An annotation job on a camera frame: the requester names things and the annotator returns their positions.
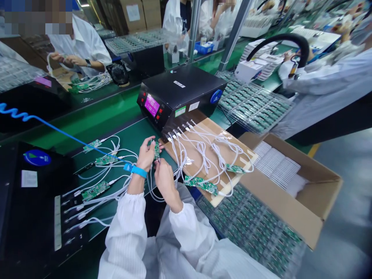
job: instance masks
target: test box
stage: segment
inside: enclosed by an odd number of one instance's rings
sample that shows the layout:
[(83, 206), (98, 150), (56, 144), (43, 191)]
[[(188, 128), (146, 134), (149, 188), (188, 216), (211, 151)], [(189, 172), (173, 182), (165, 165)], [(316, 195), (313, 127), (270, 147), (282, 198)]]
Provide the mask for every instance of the test box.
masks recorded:
[(227, 82), (192, 65), (182, 66), (142, 81), (137, 104), (168, 142), (168, 133), (182, 124), (196, 124), (212, 115)]

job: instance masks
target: product box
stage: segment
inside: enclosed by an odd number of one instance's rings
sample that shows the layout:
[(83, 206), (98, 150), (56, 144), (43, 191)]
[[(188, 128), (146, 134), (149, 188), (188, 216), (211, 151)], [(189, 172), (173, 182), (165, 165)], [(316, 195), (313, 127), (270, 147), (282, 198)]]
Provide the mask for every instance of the product box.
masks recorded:
[(146, 30), (141, 0), (120, 0), (129, 33)]
[(160, 0), (142, 0), (147, 30), (161, 28)]
[(306, 244), (314, 249), (323, 224), (341, 189), (342, 178), (273, 134), (259, 138), (246, 132), (239, 138), (239, 141), (252, 150), (262, 140), (298, 163), (301, 166), (298, 175), (309, 182), (296, 198), (257, 169), (243, 175), (240, 184), (296, 230)]

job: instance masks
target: circuit board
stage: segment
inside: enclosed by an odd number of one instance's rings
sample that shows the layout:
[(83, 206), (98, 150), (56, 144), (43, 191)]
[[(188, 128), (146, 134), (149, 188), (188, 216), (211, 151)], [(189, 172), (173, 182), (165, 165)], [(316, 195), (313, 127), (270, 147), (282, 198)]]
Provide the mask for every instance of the circuit board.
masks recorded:
[(230, 172), (234, 172), (234, 173), (240, 173), (240, 174), (246, 173), (246, 171), (242, 167), (230, 165), (230, 164), (226, 164), (226, 170)]
[(185, 176), (185, 181), (183, 182), (187, 186), (191, 187), (198, 187), (200, 189), (203, 189), (204, 191), (207, 191), (208, 193), (211, 193), (215, 196), (218, 195), (218, 189), (217, 186), (210, 182), (204, 182), (203, 178), (195, 177), (192, 180), (190, 180), (191, 176)]
[(83, 196), (83, 202), (94, 199), (96, 196), (100, 195), (108, 188), (110, 188), (110, 185), (106, 181), (102, 181), (100, 184), (90, 188), (89, 190), (81, 194)]
[(96, 159), (96, 165), (107, 165), (107, 164), (115, 163), (117, 161), (119, 161), (118, 158), (114, 158), (111, 156), (101, 157), (101, 158)]
[(151, 142), (155, 142), (155, 156), (154, 156), (154, 161), (159, 159), (160, 157), (160, 149), (159, 149), (159, 142), (155, 140), (151, 140)]
[(84, 153), (88, 153), (89, 151), (93, 150), (93, 148), (91, 148), (91, 146), (93, 146), (94, 148), (97, 148), (101, 145), (101, 141), (99, 139), (96, 139), (95, 141), (91, 142), (90, 144), (84, 146)]

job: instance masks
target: wristwatch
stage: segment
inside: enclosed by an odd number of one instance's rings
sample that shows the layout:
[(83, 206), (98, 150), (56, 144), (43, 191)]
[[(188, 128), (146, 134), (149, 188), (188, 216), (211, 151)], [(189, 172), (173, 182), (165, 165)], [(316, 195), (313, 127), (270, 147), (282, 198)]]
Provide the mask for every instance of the wristwatch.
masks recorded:
[(87, 68), (92, 68), (92, 64), (90, 64), (89, 59), (85, 59)]

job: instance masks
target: floor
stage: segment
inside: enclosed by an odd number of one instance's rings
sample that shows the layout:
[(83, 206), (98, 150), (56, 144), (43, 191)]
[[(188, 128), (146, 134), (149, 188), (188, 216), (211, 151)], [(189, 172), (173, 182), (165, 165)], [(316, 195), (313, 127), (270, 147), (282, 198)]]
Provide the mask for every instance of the floor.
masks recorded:
[(344, 180), (314, 252), (297, 279), (369, 278), (372, 267), (372, 129), (322, 143), (314, 159)]

